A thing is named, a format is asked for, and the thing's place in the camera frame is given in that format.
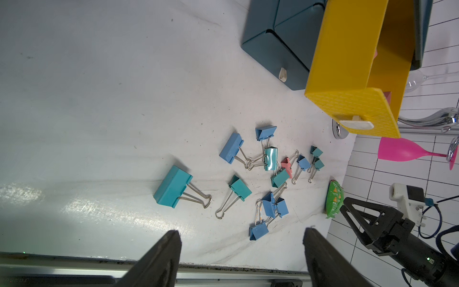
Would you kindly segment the yellow top drawer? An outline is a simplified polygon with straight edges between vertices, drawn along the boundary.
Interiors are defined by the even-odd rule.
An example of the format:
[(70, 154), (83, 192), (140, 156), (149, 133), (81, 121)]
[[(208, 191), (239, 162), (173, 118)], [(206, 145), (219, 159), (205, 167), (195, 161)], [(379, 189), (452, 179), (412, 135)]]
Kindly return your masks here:
[(305, 95), (350, 133), (399, 138), (414, 53), (413, 1), (329, 1)]

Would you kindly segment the blue binder clip top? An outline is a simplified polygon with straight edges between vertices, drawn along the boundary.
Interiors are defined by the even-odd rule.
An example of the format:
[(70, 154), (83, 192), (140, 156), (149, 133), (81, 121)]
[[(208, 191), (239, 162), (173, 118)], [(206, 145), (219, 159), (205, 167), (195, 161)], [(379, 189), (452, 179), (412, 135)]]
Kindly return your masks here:
[(297, 162), (297, 168), (291, 180), (293, 185), (296, 185), (297, 180), (300, 177), (300, 174), (303, 171), (306, 171), (311, 167), (311, 163), (302, 154), (298, 156), (298, 159), (296, 162)]

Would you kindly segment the pink binder clip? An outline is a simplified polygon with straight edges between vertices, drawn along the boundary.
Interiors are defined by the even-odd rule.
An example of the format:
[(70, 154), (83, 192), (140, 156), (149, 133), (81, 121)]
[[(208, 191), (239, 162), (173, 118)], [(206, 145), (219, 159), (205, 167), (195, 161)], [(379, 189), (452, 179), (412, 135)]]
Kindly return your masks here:
[(281, 162), (281, 167), (287, 171), (289, 178), (293, 178), (293, 170), (292, 166), (296, 162), (296, 159), (300, 155), (299, 151), (296, 149), (295, 152), (291, 156), (285, 157), (285, 159)]
[(387, 103), (390, 104), (392, 99), (392, 92), (383, 92), (383, 95), (386, 98)]

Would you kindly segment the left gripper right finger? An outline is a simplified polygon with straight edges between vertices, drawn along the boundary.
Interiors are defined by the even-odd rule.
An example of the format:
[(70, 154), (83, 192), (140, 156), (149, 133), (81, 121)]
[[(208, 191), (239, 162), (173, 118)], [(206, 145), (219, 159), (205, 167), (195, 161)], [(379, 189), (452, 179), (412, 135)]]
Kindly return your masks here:
[(314, 287), (372, 285), (315, 228), (306, 228), (303, 245)]

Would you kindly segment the pink binder clip top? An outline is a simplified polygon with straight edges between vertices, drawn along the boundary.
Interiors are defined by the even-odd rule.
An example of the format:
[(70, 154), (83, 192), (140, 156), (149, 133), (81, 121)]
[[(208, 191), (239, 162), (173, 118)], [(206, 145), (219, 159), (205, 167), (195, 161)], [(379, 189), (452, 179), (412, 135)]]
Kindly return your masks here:
[(296, 159), (300, 155), (299, 151), (296, 149), (295, 152), (291, 156), (285, 157), (285, 159), (281, 162), (281, 167), (287, 171), (289, 178), (293, 178), (293, 170), (292, 166), (296, 162)]

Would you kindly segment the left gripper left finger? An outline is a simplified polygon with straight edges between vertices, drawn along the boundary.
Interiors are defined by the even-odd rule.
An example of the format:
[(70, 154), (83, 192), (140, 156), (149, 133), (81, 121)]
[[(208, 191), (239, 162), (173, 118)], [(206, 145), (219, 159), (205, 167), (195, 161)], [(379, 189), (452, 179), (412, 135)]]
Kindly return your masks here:
[(173, 287), (182, 241), (169, 230), (116, 284), (116, 287)]

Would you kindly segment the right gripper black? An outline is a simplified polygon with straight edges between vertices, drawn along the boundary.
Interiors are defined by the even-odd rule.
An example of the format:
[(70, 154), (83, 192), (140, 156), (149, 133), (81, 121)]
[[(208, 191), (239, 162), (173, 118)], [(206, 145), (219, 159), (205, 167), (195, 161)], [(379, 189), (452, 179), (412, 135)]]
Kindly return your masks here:
[(378, 256), (389, 256), (410, 275), (428, 287), (457, 287), (459, 261), (450, 256), (442, 242), (437, 249), (415, 237), (414, 223), (403, 219), (396, 208), (347, 197), (340, 212), (361, 244)]

